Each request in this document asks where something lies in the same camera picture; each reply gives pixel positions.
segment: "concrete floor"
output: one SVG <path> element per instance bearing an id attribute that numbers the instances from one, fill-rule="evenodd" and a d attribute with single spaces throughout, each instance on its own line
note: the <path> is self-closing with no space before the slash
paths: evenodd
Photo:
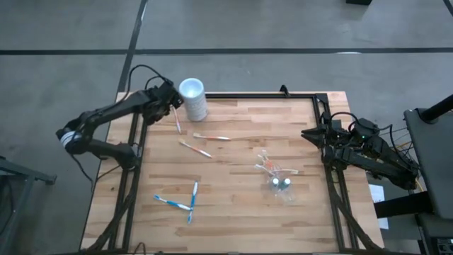
<path id="1" fill-rule="evenodd" d="M 0 2 L 0 50 L 127 49 L 140 0 Z M 154 0 L 137 49 L 200 47 L 451 47 L 442 0 Z M 58 175 L 37 183 L 14 254 L 76 251 L 91 199 L 90 183 L 55 131 L 82 111 L 112 103 L 125 55 L 0 55 L 0 154 Z M 402 128 L 402 112 L 448 94 L 453 54 L 136 56 L 176 84 L 187 77 L 207 91 L 346 91 L 351 110 Z M 149 76 L 134 76 L 140 89 Z M 105 139 L 108 126 L 96 138 Z M 90 176 L 99 162 L 79 157 Z"/>

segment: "butcher block tabletop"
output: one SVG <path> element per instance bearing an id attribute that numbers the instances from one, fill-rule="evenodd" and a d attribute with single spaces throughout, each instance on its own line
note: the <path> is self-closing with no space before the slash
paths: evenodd
<path id="1" fill-rule="evenodd" d="M 345 92 L 325 93 L 332 113 L 350 111 Z M 148 252 L 338 251 L 321 154 L 300 136 L 301 130 L 316 126 L 311 100 L 208 99 L 208 111 L 202 122 L 192 123 L 180 107 L 182 135 L 172 113 L 148 127 L 129 250 L 143 242 Z M 349 116 L 338 118 L 344 127 L 350 123 Z M 113 121 L 107 142 L 126 142 L 131 121 L 132 115 Z M 232 141 L 196 139 L 194 132 Z M 179 139 L 213 158 L 180 145 Z M 253 167 L 263 149 L 283 169 L 299 170 L 290 177 L 291 203 L 276 198 L 264 171 Z M 116 165 L 113 160 L 103 161 L 99 175 Z M 91 245 L 110 222 L 120 176 L 117 169 L 97 182 L 82 248 Z M 365 172 L 350 167 L 345 179 L 354 217 L 383 247 Z M 153 199 L 157 194 L 190 206 L 195 181 L 199 186 L 189 225 L 188 211 Z M 342 226 L 350 247 L 344 218 Z"/>

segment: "black metal frame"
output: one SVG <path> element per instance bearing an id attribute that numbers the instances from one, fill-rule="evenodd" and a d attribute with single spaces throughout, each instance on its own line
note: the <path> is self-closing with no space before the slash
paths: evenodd
<path id="1" fill-rule="evenodd" d="M 2 174 L 0 176 L 5 176 L 6 178 L 17 176 L 23 179 L 25 182 L 16 206 L 14 208 L 11 208 L 13 210 L 11 218 L 6 223 L 6 228 L 1 236 L 2 238 L 0 241 L 0 254 L 6 254 L 16 234 L 19 219 L 23 214 L 23 210 L 27 199 L 30 196 L 33 184 L 35 183 L 35 181 L 39 180 L 44 181 L 46 185 L 53 185 L 57 176 L 50 176 L 48 174 L 43 174 L 39 171 L 29 169 L 27 167 L 14 164 L 3 157 L 0 157 L 0 171 L 5 172 L 5 174 Z"/>
<path id="2" fill-rule="evenodd" d="M 256 98 L 256 99 L 263 99 L 263 98 L 290 98 L 290 99 L 309 99 L 311 100 L 314 108 L 314 115 L 316 119 L 316 125 L 321 124 L 321 110 L 319 104 L 322 105 L 323 111 L 327 114 L 330 114 L 330 107 L 328 103 L 328 97 L 325 93 L 290 93 L 285 85 L 282 85 L 280 92 L 277 93 L 207 93 L 206 97 L 208 99 L 226 99 L 226 98 Z M 131 145 L 135 141 L 135 134 L 137 132 L 137 123 L 138 123 L 139 114 L 134 114 L 132 118 L 132 124 L 130 128 L 130 134 L 128 138 L 128 143 Z M 109 243 L 106 250 L 80 250 L 75 253 L 71 254 L 126 254 L 129 249 L 130 244 L 130 235 L 132 232 L 132 223 L 134 217 L 134 207 L 135 207 L 135 200 L 138 193 L 138 183 L 139 183 L 139 175 L 141 171 L 142 165 L 142 152 L 144 149 L 144 145 L 146 142 L 147 136 L 147 125 L 144 123 L 142 125 L 142 129 L 140 132 L 139 137 L 139 153 L 138 153 L 138 160 L 139 165 L 135 171 L 125 171 L 123 170 L 121 180 L 120 180 L 120 187 L 118 190 L 117 195 L 117 202 L 115 207 L 115 214 L 114 218 L 120 216 L 120 218 L 124 215 L 125 204 L 128 203 L 127 215 L 126 215 L 126 223 L 124 228 L 123 240 L 121 243 L 120 248 L 116 248 L 117 246 L 117 233 L 118 233 L 118 226 L 115 227 L 112 235 L 110 236 Z M 389 251 L 384 251 L 380 249 L 380 247 L 376 246 L 372 243 L 371 239 L 365 234 L 359 224 L 355 221 L 354 217 L 352 216 L 350 201 L 348 197 L 348 192 L 346 188 L 345 177 L 343 171 L 336 171 L 329 166 L 324 167 L 324 171 L 326 174 L 327 180 L 327 187 L 328 187 L 328 194 L 329 199 L 331 202 L 331 210 L 333 216 L 333 226 L 336 232 L 336 240 L 338 245 L 338 251 L 340 253 L 347 252 L 349 254 L 392 254 Z M 126 194 L 126 183 L 130 172 L 133 173 L 132 176 L 132 185 L 130 188 L 130 192 L 126 197 L 130 197 L 129 200 L 125 200 Z M 332 177 L 332 173 L 336 172 L 338 175 L 338 185 L 340 186 L 340 195 L 338 195 L 334 181 Z M 351 241 L 351 248 L 346 248 L 345 240 L 343 236 L 343 229 L 341 227 L 340 222 L 340 215 L 338 210 L 342 212 L 344 215 L 347 223 L 348 223 L 348 234 Z M 362 241 L 367 250 L 359 249 L 357 237 Z"/>

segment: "blue toothbrush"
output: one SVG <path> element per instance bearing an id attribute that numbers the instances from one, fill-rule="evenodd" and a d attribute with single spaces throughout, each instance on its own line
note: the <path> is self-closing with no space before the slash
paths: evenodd
<path id="1" fill-rule="evenodd" d="M 190 202 L 190 210 L 189 212 L 189 218 L 187 219 L 187 223 L 190 224 L 192 222 L 192 213 L 193 213 L 193 207 L 195 206 L 195 196 L 197 195 L 197 189 L 198 189 L 198 182 L 196 181 L 195 184 L 193 185 L 193 192 L 192 192 L 192 201 Z"/>
<path id="2" fill-rule="evenodd" d="M 184 209 L 184 210 L 192 211 L 192 209 L 190 209 L 187 205 L 182 205 L 180 203 L 176 203 L 176 202 L 173 202 L 173 201 L 165 200 L 165 199 L 161 198 L 158 195 L 154 195 L 154 199 L 160 200 L 160 201 L 162 201 L 164 203 L 168 203 L 169 205 L 175 206 L 177 208 L 181 208 L 181 209 Z"/>

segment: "paper cup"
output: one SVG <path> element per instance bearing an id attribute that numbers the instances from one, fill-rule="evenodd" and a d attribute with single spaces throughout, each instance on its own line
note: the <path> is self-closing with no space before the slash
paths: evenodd
<path id="1" fill-rule="evenodd" d="M 190 121 L 201 121 L 207 115 L 205 88 L 199 79 L 185 79 L 179 84 L 179 94 L 184 98 L 184 107 Z"/>

